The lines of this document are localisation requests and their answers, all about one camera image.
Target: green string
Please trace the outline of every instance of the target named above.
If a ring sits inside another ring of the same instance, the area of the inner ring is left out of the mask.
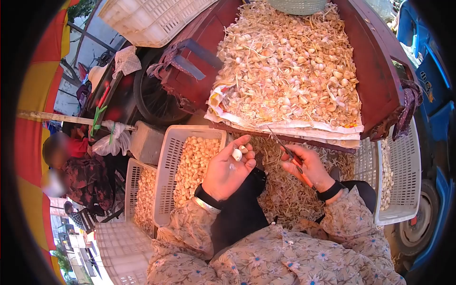
[[[92,129],[90,130],[90,136],[93,137],[93,130],[99,130],[101,128],[100,124],[97,124],[98,118],[100,117],[100,114],[106,110],[108,106],[104,106],[101,109],[98,108],[98,106],[95,108],[95,116],[93,117],[93,124],[92,124]]]
[[[109,136],[109,144],[111,144],[111,141],[113,140],[114,129],[115,129],[115,122],[114,122],[113,129],[111,130],[111,135]]]

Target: plastic bag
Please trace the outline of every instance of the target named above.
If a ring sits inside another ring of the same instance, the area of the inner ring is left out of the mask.
[[[92,152],[97,153],[98,155],[117,155],[122,149],[122,155],[127,155],[127,151],[130,149],[130,132],[125,130],[125,124],[114,122],[111,120],[106,121],[108,123],[108,130],[111,131],[111,135],[107,135],[104,138],[97,141],[92,146]]]

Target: red and yellow umbrella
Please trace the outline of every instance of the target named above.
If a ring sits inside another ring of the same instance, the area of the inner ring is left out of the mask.
[[[18,109],[52,113],[57,90],[62,79],[60,60],[70,50],[70,27],[67,26],[68,7],[79,0],[67,0],[49,24],[33,54],[25,74]],[[48,170],[41,152],[50,133],[40,119],[16,118],[15,164],[17,185],[24,215],[33,238],[41,247],[45,259],[63,281],[55,250],[49,214],[50,201],[40,188],[42,174]]]

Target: black wristband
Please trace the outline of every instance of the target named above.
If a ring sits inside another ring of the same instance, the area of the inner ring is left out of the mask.
[[[321,192],[321,193],[317,192],[316,196],[318,197],[318,199],[320,199],[321,201],[324,202],[326,200],[333,198],[337,193],[339,193],[339,190],[341,190],[343,188],[345,188],[345,186],[336,180],[334,182],[334,184],[331,187],[329,187],[328,190]]]
[[[216,209],[221,210],[223,208],[223,201],[217,201],[214,198],[212,198],[211,195],[207,194],[202,188],[202,184],[198,185],[198,187],[196,188],[195,197],[200,198],[203,202]]]

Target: white plastic crate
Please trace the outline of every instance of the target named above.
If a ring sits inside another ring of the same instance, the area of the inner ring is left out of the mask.
[[[98,14],[140,47],[162,47],[217,0],[108,0]]]
[[[165,133],[158,162],[157,177],[155,178],[154,223],[159,227],[169,223],[169,216],[174,209],[173,192],[176,188],[174,176],[181,161],[182,146],[190,137],[219,139],[220,150],[227,142],[227,132],[210,129],[202,125],[173,125]]]
[[[361,141],[355,154],[355,180],[364,180],[377,193],[374,222],[378,226],[410,220],[418,212],[421,193],[421,157],[418,132],[412,119],[407,136],[393,141],[393,127],[389,132],[389,164],[394,186],[388,209],[380,211],[382,197],[382,154],[380,142]]]
[[[132,222],[96,223],[101,261],[114,285],[146,284],[151,238]]]
[[[141,177],[141,171],[144,168],[151,169],[157,172],[157,168],[154,166],[147,165],[142,163],[134,158],[128,160],[127,168],[127,180],[125,182],[125,220],[133,220],[135,215],[135,206],[138,198],[136,194],[138,193],[138,181]]]

